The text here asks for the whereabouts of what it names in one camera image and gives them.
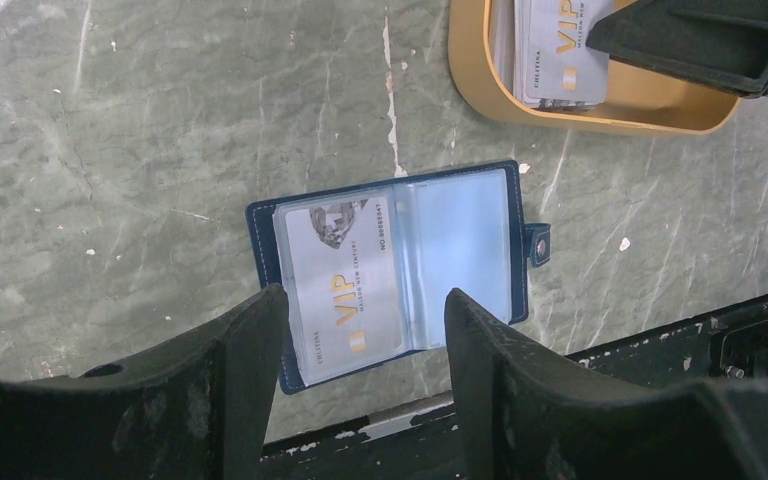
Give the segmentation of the blue leather card holder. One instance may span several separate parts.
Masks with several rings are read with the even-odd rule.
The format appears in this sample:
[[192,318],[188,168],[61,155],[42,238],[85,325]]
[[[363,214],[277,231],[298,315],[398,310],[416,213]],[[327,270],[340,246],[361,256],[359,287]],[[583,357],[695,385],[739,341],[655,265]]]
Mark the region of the blue leather card holder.
[[[512,159],[355,186],[260,200],[246,220],[259,280],[284,288],[289,334],[279,384],[288,395],[446,344],[444,309],[450,291],[465,291],[507,325],[528,316],[528,271],[548,262],[550,227],[525,219],[521,167]],[[341,196],[388,195],[392,245],[409,348],[389,360],[306,385],[292,342],[291,300],[283,286],[276,212],[293,205]]]

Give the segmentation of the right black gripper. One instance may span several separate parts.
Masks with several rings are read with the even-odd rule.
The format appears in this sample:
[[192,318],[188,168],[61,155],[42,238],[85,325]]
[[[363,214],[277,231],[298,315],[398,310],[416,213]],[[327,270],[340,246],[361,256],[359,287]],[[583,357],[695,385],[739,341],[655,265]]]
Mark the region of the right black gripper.
[[591,28],[611,59],[738,96],[768,96],[768,0],[635,1]]

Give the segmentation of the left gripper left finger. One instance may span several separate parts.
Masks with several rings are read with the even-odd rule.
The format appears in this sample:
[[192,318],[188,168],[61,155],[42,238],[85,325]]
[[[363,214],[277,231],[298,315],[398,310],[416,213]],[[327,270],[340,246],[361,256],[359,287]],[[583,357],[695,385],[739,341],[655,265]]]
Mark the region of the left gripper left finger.
[[288,330],[271,285],[78,377],[0,380],[0,479],[254,479]]

